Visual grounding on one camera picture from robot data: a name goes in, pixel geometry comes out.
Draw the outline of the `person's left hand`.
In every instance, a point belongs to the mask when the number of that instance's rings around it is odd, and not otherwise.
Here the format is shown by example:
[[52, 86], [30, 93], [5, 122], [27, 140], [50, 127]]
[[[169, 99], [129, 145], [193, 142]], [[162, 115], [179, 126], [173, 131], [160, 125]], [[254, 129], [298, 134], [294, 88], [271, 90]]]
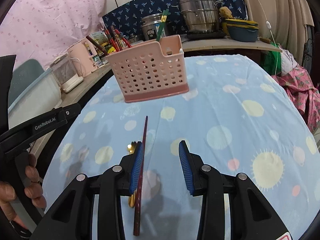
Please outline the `person's left hand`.
[[35, 168], [35, 164], [35, 156], [27, 151], [19, 155], [1, 153], [1, 182], [5, 186], [11, 186], [15, 191], [15, 196], [9, 201], [9, 205], [31, 232], [34, 232], [44, 217], [44, 209], [34, 205], [33, 199], [25, 192], [34, 185], [41, 188], [38, 181], [31, 180], [26, 174], [26, 168]]

